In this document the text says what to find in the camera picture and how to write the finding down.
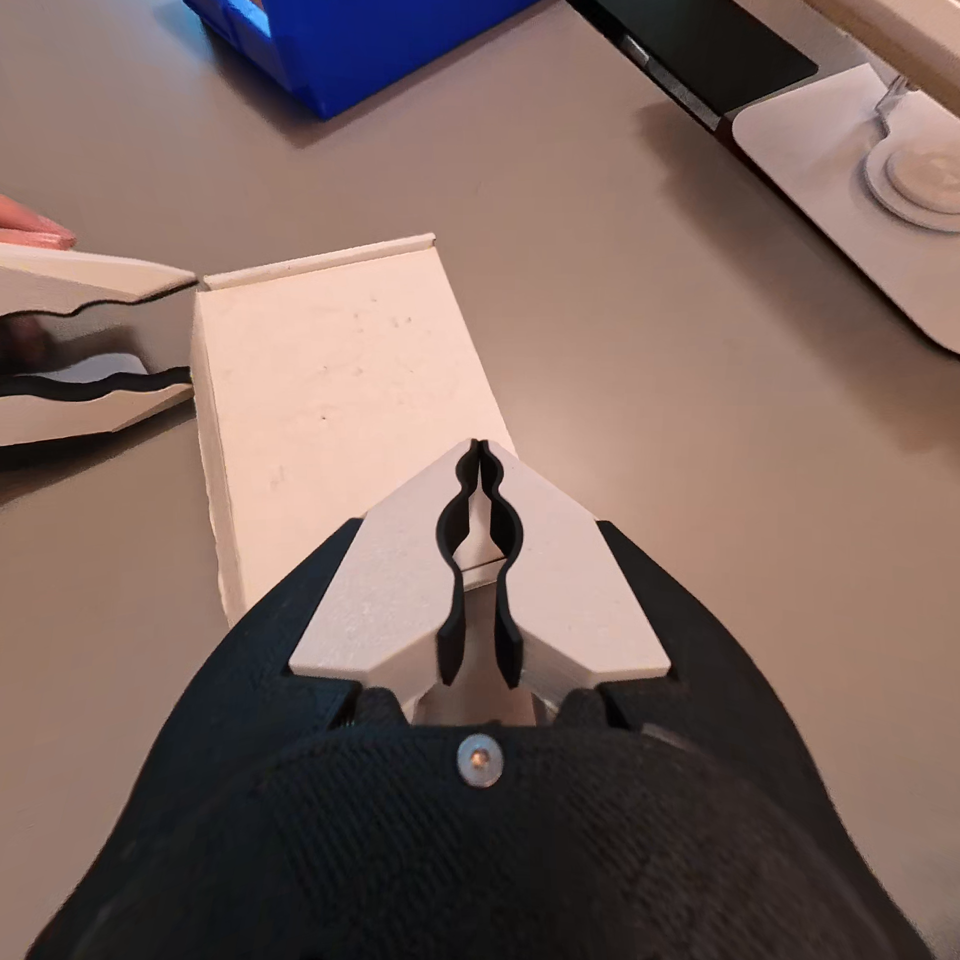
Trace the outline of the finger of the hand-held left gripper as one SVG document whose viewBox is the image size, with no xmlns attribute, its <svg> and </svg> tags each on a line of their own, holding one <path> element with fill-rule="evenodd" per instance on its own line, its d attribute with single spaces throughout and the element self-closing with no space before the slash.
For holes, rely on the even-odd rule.
<svg viewBox="0 0 960 960">
<path fill-rule="evenodd" d="M 1 245 L 2 317 L 69 317 L 93 305 L 138 305 L 185 290 L 197 281 L 189 270 L 156 262 Z"/>
<path fill-rule="evenodd" d="M 75 365 L 2 378 L 1 447 L 115 434 L 193 397 L 188 366 Z"/>
</svg>

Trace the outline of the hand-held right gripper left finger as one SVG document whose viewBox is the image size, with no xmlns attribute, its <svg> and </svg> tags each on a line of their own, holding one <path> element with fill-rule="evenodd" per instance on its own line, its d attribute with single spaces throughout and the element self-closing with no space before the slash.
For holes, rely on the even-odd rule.
<svg viewBox="0 0 960 960">
<path fill-rule="evenodd" d="M 481 568 L 472 522 L 478 443 L 456 443 L 371 507 L 289 659 L 298 677 L 389 690 L 412 720 L 462 664 L 465 589 Z"/>
</svg>

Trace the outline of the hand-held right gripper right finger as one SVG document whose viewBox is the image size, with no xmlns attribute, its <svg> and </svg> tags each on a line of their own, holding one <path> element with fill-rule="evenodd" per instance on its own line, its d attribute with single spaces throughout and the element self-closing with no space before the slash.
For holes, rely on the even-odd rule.
<svg viewBox="0 0 960 960">
<path fill-rule="evenodd" d="M 557 712 L 572 690 L 663 678 L 671 662 L 599 521 L 492 440 L 480 444 L 495 582 L 496 662 Z"/>
</svg>

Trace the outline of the white cardboard mailer box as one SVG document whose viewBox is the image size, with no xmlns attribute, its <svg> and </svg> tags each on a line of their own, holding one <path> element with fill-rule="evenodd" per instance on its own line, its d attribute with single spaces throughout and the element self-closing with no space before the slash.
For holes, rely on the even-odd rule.
<svg viewBox="0 0 960 960">
<path fill-rule="evenodd" d="M 229 627 L 457 442 L 516 453 L 433 233 L 203 285 L 190 372 Z"/>
</svg>

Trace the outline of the blue plastic bin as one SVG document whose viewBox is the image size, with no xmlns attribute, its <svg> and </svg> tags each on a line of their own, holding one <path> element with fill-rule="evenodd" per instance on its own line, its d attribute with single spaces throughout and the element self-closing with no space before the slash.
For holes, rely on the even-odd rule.
<svg viewBox="0 0 960 960">
<path fill-rule="evenodd" d="M 323 121 L 519 15 L 533 1 L 185 1 Z"/>
</svg>

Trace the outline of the grey desk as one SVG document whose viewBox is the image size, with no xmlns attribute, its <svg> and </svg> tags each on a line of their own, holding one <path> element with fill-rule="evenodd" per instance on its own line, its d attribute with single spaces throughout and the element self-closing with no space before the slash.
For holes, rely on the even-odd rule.
<svg viewBox="0 0 960 960">
<path fill-rule="evenodd" d="M 958 360 L 563 2 L 330 124 L 181 2 L 2 3 L 2 194 L 198 275 L 434 233 L 520 458 L 749 652 L 958 958 Z M 2 468 L 2 958 L 228 630 L 193 408 Z"/>
</svg>

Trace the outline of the white stand base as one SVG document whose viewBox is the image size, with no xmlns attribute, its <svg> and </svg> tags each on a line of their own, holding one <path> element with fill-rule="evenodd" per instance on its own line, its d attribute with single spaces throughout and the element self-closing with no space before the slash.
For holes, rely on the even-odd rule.
<svg viewBox="0 0 960 960">
<path fill-rule="evenodd" d="M 896 155 L 958 157 L 958 117 L 867 63 L 752 104 L 736 145 L 933 343 L 959 353 L 958 213 L 891 179 Z"/>
</svg>

